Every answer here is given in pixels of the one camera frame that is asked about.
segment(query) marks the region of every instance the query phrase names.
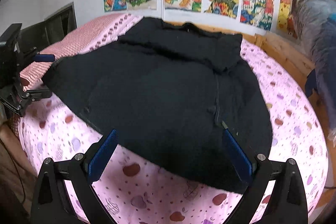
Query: pink blanket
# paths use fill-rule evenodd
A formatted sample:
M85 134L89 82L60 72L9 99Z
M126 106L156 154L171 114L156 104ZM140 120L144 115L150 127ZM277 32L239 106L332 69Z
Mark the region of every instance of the pink blanket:
M328 171L328 153L319 121L298 84L275 60L245 40L241 56L257 76L270 112L273 143L269 158L286 161L293 157L297 161L311 213ZM76 117L56 95L28 107L19 123L19 136L37 172L46 157L68 160L100 139L100 134ZM77 215L87 221L71 183L66 185ZM270 182L252 222L261 218L273 186L274 182ZM121 146L93 187L120 224L223 223L241 198L239 194L171 174Z

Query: silver bolt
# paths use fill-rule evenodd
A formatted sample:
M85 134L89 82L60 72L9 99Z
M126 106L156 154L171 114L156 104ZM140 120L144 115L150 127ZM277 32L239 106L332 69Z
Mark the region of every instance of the silver bolt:
M51 158L46 158L46 159L43 161L43 163L45 163L45 164L48 164L49 162L51 162Z
M258 154L257 158L261 161L266 159L266 156L264 154Z
M84 157L84 155L82 153L78 153L75 155L75 160L81 160Z
M294 159L289 159L288 162L289 162L291 165L295 165L295 164L296 164L296 162L295 162Z

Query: plastic bag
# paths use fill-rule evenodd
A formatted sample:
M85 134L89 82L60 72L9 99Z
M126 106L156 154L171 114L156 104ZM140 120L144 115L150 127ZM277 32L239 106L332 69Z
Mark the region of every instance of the plastic bag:
M336 145L336 0L293 0L294 29L315 63L316 83L329 117L329 135Z

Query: black cloth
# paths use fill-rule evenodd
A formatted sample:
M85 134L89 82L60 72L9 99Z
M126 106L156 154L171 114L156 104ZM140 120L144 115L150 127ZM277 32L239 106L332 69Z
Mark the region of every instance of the black cloth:
M52 92L102 134L166 170L243 193L222 148L222 120L269 155L272 127L256 76L240 57L242 36L191 23L143 18L113 42L56 62L43 77Z

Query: black wire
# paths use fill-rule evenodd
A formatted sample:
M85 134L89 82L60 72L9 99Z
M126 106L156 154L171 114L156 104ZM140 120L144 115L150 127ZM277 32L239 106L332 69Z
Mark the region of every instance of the black wire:
M23 204L23 203L26 201L26 191L25 191L25 188L24 188L24 186L23 186L23 183L22 183L22 180L21 180L19 171L18 171L18 169L17 169L17 167L16 167L16 164L15 164L15 162L14 162L14 160L13 160L11 154L8 152L8 150L7 150L6 146L4 145L4 143L2 142L2 140L0 140L0 143L1 143L2 146L6 149L8 155L9 155L10 159L12 160L12 162L13 162L13 164L14 164L14 167L15 167L15 169L16 169L17 175L18 175L18 177L19 177L19 180L20 180L20 183L21 183L21 186L22 186L23 200L22 200L21 204Z

